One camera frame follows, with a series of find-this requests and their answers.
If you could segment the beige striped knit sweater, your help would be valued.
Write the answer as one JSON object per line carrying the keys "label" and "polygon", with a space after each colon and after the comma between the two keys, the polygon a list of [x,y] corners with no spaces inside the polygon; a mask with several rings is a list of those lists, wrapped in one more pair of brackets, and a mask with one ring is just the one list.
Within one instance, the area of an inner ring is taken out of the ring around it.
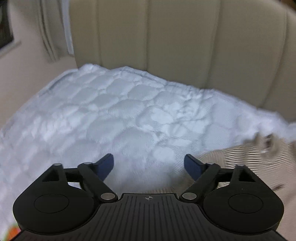
{"label": "beige striped knit sweater", "polygon": [[[217,188],[203,200],[192,201],[212,225],[243,236],[278,231],[286,240],[295,240],[294,141],[257,133],[233,147],[187,154],[220,166]],[[151,193],[180,196],[194,183],[184,167],[185,155],[173,183],[153,178]]]}

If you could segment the white quilted mattress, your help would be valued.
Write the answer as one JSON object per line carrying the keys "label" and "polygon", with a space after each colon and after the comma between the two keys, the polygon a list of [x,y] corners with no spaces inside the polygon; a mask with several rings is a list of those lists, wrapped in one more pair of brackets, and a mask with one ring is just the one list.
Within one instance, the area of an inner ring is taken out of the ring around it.
{"label": "white quilted mattress", "polygon": [[184,156],[242,144],[257,133],[295,139],[295,123],[213,89],[147,72],[84,65],[50,82],[1,128],[1,237],[15,199],[52,164],[114,156],[117,193],[179,188]]}

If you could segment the beige window curtain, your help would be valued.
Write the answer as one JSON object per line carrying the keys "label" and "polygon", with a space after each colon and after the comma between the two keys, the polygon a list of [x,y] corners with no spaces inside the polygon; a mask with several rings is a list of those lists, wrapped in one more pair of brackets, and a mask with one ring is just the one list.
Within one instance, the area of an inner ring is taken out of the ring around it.
{"label": "beige window curtain", "polygon": [[39,29],[49,61],[74,55],[69,1],[36,1]]}

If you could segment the dark window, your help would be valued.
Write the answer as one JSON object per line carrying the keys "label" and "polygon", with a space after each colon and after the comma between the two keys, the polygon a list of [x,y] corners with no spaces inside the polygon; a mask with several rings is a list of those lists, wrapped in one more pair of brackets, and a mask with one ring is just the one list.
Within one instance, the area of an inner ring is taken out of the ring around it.
{"label": "dark window", "polygon": [[8,1],[1,1],[1,23],[0,23],[0,48],[4,48],[13,40],[13,32],[11,30],[10,18],[8,12]]}

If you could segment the beige padded headboard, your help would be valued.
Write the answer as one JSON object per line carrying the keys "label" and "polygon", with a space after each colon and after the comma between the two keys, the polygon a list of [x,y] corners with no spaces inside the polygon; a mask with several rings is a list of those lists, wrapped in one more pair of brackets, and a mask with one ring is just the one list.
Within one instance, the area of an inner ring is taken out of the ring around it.
{"label": "beige padded headboard", "polygon": [[279,1],[70,1],[77,66],[129,66],[295,120],[295,12]]}

